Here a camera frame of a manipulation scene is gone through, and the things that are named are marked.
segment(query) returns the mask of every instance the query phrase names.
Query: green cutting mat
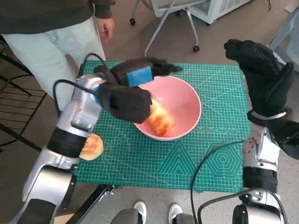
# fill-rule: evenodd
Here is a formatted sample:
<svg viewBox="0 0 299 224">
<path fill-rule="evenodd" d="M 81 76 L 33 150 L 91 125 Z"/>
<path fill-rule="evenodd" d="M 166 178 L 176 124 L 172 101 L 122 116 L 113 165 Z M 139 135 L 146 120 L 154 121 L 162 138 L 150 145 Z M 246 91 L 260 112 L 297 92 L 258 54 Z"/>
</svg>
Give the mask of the green cutting mat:
<svg viewBox="0 0 299 224">
<path fill-rule="evenodd" d="M 99 62 L 89 61 L 85 74 Z M 117 62 L 108 62 L 109 67 Z M 174 74 L 187 81 L 202 103 L 199 124 L 179 140 L 153 140 L 126 121 L 102 112 L 94 129 L 104 142 L 104 153 L 94 161 L 81 161 L 79 182 L 189 189 L 196 166 L 222 143 L 246 139 L 250 130 L 242 74 L 234 65 L 182 64 Z M 241 145 L 212 155 L 199 172 L 196 190 L 237 192 L 242 184 Z"/>
</svg>

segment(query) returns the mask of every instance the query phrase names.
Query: bread roll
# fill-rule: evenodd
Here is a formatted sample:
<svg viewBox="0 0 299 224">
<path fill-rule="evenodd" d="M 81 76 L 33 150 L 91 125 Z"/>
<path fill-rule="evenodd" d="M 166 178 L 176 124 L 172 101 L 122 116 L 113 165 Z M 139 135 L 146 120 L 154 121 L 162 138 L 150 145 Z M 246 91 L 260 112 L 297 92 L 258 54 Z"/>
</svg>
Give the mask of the bread roll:
<svg viewBox="0 0 299 224">
<path fill-rule="evenodd" d="M 147 118 L 147 122 L 153 128 L 156 135 L 162 137 L 174 128 L 174 118 L 158 100 L 151 99 L 151 101 L 153 104 L 150 108 L 150 115 Z"/>
<path fill-rule="evenodd" d="M 100 136 L 91 134 L 87 138 L 79 157 L 83 160 L 94 160 L 102 154 L 103 150 L 104 144 Z"/>
</svg>

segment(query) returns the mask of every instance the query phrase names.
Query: white sneaker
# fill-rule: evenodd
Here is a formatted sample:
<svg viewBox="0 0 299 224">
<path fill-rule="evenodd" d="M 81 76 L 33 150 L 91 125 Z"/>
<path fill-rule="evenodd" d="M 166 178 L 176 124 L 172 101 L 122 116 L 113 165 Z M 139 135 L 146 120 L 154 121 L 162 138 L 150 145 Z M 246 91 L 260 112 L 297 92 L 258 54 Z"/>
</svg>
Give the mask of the white sneaker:
<svg viewBox="0 0 299 224">
<path fill-rule="evenodd" d="M 180 213 L 183 213 L 181 206 L 179 206 L 178 204 L 173 204 L 170 207 L 169 213 L 168 213 L 169 224 L 172 224 L 172 220 Z"/>
<path fill-rule="evenodd" d="M 136 204 L 133 207 L 136 209 L 141 215 L 142 215 L 142 223 L 145 224 L 146 220 L 146 206 L 145 203 L 142 201 L 136 202 Z"/>
</svg>

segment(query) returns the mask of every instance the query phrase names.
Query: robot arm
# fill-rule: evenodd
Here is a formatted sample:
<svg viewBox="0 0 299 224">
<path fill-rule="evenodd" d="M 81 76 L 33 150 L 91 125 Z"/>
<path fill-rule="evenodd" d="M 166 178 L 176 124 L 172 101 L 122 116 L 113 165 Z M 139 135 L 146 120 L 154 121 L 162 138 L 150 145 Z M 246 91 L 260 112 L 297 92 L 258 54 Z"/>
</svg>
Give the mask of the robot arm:
<svg viewBox="0 0 299 224">
<path fill-rule="evenodd" d="M 279 199 L 280 150 L 299 158 L 297 145 L 287 142 L 298 135 L 299 130 L 298 123 L 288 120 L 292 111 L 285 106 L 293 82 L 293 64 L 287 63 L 280 69 L 272 51 L 252 41 L 229 40 L 224 48 L 227 58 L 239 63 L 252 103 L 252 110 L 247 114 L 252 129 L 243 145 L 241 191 L 259 189 L 239 197 L 242 205 L 235 207 L 233 223 L 285 224 L 285 211 L 274 196 Z"/>
<path fill-rule="evenodd" d="M 24 205 L 10 223 L 52 223 L 58 210 L 68 206 L 76 184 L 72 171 L 77 168 L 79 154 L 101 109 L 118 119 L 142 123 L 149 116 L 150 93 L 132 87 L 180 70 L 164 60 L 143 58 L 121 63 L 111 70 L 99 66 L 96 75 L 81 76 L 77 84 L 94 94 L 74 90 L 25 182 Z"/>
<path fill-rule="evenodd" d="M 82 76 L 78 84 L 94 89 L 105 80 L 93 75 Z M 12 224 L 52 223 L 59 208 L 70 201 L 79 154 L 86 138 L 99 119 L 101 106 L 95 97 L 75 89 L 70 103 L 61 114 L 48 144 L 43 147 L 23 188 L 24 205 Z"/>
</svg>

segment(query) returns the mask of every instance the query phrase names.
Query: concrete floor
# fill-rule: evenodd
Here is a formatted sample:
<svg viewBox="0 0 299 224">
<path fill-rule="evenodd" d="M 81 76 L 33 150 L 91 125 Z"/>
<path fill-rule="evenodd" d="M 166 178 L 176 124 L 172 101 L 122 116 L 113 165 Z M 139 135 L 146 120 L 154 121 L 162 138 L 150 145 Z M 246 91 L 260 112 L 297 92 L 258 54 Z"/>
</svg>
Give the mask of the concrete floor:
<svg viewBox="0 0 299 224">
<path fill-rule="evenodd" d="M 234 63 L 225 58 L 223 44 L 228 39 L 251 39 L 267 44 L 287 17 L 284 7 L 289 0 L 272 0 L 271 2 L 270 12 L 268 12 L 266 0 L 254 0 L 220 18 L 210 27 L 194 18 L 200 39 L 200 52 L 197 54 L 192 52 L 193 35 L 187 16 L 176 17 L 171 14 L 148 55 L 166 58 L 171 62 Z M 118 1 L 113 7 L 116 31 L 113 40 L 104 46 L 107 59 L 125 60 L 142 56 L 147 42 L 159 23 L 159 19 L 140 4 L 136 15 L 136 25 L 129 26 L 128 21 L 134 3 L 135 0 Z M 20 72 L 0 62 L 0 73 L 12 77 Z M 32 80 L 22 81 L 22 84 L 37 86 Z M 296 78 L 288 99 L 288 104 L 295 108 L 295 115 L 298 115 L 298 85 L 299 80 Z M 42 146 L 49 139 L 56 120 L 53 101 L 47 97 L 24 136 Z M 7 136 L 0 133 L 0 139 L 7 139 Z M 4 152 L 0 154 L 0 223 L 9 221 L 20 208 L 22 185 L 38 155 L 36 151 L 19 142 L 3 149 Z M 278 192 L 282 197 L 290 223 L 295 223 L 299 217 L 297 213 L 299 208 L 298 173 L 298 162 L 281 153 Z M 79 184 L 73 196 L 71 209 L 82 203 L 93 188 L 92 184 Z M 132 207 L 137 200 L 143 200 L 146 203 L 147 223 L 149 224 L 167 223 L 168 209 L 174 202 L 179 203 L 185 213 L 191 214 L 190 193 L 187 190 L 124 187 L 114 193 L 115 195 L 107 196 L 97 203 L 82 223 L 108 224 L 120 210 Z M 196 193 L 194 194 L 195 207 L 198 208 L 205 201 L 222 195 L 224 194 L 214 192 Z M 231 223 L 233 209 L 238 203 L 235 199 L 206 208 L 203 212 L 204 223 Z"/>
</svg>

